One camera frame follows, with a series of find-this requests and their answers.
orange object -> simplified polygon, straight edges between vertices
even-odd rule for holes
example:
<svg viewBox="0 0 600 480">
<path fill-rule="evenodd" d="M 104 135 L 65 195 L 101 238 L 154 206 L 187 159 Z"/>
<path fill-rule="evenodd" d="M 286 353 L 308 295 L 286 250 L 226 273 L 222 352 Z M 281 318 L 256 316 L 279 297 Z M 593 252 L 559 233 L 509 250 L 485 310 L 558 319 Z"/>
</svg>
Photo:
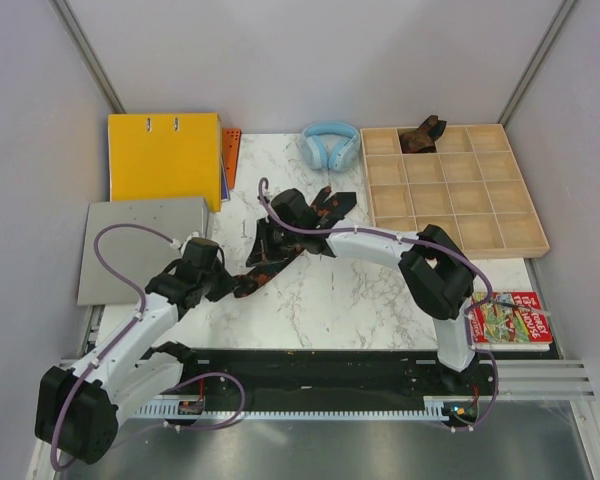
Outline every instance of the orange object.
<svg viewBox="0 0 600 480">
<path fill-rule="evenodd" d="M 233 190 L 233 187 L 236 186 L 241 135 L 242 132 L 239 128 L 222 129 L 222 154 L 224 156 L 224 169 L 227 172 L 229 190 Z"/>
</svg>

wall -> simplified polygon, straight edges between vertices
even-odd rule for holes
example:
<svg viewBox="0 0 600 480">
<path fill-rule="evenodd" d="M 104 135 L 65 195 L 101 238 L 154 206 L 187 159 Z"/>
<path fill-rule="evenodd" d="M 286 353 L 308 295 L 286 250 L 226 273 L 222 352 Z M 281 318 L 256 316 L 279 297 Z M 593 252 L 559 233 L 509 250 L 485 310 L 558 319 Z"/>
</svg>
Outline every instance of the wall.
<svg viewBox="0 0 600 480">
<path fill-rule="evenodd" d="M 130 112 L 495 122 L 560 0 L 68 0 Z"/>
<path fill-rule="evenodd" d="M 45 0 L 0 0 L 0 479 L 24 478 L 41 375 L 75 355 L 108 111 Z"/>
<path fill-rule="evenodd" d="M 554 325 L 600 401 L 600 0 L 581 2 L 508 129 L 552 249 Z"/>
</svg>

gray floor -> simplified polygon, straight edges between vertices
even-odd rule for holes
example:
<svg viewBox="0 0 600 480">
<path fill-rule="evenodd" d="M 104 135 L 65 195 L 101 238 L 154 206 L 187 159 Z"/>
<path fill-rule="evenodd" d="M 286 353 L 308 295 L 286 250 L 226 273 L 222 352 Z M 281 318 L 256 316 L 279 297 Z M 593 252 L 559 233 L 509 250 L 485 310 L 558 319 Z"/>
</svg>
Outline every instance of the gray floor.
<svg viewBox="0 0 600 480">
<path fill-rule="evenodd" d="M 135 420 L 120 434 L 148 425 Z M 496 406 L 474 433 L 413 422 L 242 422 L 218 432 L 154 430 L 64 478 L 589 479 L 568 405 Z"/>
</svg>

red book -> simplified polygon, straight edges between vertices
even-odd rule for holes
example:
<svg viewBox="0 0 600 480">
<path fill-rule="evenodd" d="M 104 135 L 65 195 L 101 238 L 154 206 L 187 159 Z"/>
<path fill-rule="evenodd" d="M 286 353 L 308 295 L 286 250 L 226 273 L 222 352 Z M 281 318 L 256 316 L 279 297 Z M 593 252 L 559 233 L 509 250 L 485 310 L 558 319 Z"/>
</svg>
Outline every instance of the red book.
<svg viewBox="0 0 600 480">
<path fill-rule="evenodd" d="M 474 293 L 471 301 L 476 303 L 485 293 Z M 520 307 L 542 310 L 535 292 L 494 293 L 493 300 L 469 315 L 471 337 L 477 347 L 491 350 L 549 350 L 553 342 L 547 318 L 540 312 Z"/>
</svg>

tabletop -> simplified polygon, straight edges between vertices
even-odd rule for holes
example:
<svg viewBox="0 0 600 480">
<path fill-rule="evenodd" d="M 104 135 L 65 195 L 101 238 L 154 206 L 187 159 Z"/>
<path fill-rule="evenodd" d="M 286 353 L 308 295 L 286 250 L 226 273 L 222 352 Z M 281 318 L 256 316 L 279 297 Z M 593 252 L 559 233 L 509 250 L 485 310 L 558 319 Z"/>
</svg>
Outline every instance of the tabletop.
<svg viewBox="0 0 600 480">
<path fill-rule="evenodd" d="M 311 202 L 324 186 L 355 191 L 357 206 L 347 214 L 368 223 L 362 166 L 345 173 L 310 170 L 302 160 L 299 134 L 242 135 L 231 200 L 215 215 L 212 239 L 225 251 L 231 274 L 244 266 L 253 246 L 256 220 L 265 216 L 257 200 L 261 177 L 269 191 L 295 187 Z M 495 290 L 531 290 L 523 259 L 478 260 Z M 480 281 L 476 290 L 484 291 Z M 99 343 L 134 305 L 108 305 Z M 203 299 L 154 345 L 167 341 L 192 348 L 259 349 L 435 349 L 433 321 L 415 304 L 398 271 L 349 258 L 303 253 L 267 285 L 246 298 Z"/>
</svg>

